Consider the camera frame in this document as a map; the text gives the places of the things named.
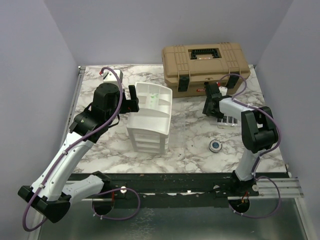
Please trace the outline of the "white plastic drawer organizer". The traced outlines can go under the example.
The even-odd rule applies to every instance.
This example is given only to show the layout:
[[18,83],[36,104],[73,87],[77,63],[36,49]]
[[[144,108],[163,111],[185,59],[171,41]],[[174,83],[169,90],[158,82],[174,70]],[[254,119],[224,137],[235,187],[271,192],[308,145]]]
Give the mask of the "white plastic drawer organizer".
[[136,82],[134,86],[139,111],[129,113],[126,124],[133,150],[158,155],[181,151],[182,125],[172,123],[172,89],[150,82]]

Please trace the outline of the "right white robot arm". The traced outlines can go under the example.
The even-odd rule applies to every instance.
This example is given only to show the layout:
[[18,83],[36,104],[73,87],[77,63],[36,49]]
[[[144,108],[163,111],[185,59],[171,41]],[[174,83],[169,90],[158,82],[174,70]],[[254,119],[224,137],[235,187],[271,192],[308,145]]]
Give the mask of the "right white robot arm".
[[204,115],[221,120],[227,116],[240,121],[244,152],[234,171],[237,179],[229,184],[230,191],[240,196],[248,189],[246,181],[254,178],[261,156],[278,147],[281,140],[278,126],[269,107],[254,107],[230,95],[222,95],[216,83],[207,83],[204,89]]

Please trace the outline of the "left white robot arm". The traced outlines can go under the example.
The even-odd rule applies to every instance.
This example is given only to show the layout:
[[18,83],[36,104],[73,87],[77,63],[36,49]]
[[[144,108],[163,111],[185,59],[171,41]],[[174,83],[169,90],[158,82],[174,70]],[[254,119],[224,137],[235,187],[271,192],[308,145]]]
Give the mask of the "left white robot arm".
[[72,204],[87,197],[114,198],[119,188],[100,171],[74,184],[66,183],[83,156],[109,128],[116,126],[114,119],[139,111],[136,88],[129,85],[128,89],[130,98],[126,99],[119,85],[102,83],[96,88],[92,102],[75,116],[64,143],[47,169],[32,185],[19,189],[18,195],[27,202],[28,208],[34,208],[45,219],[57,223]]

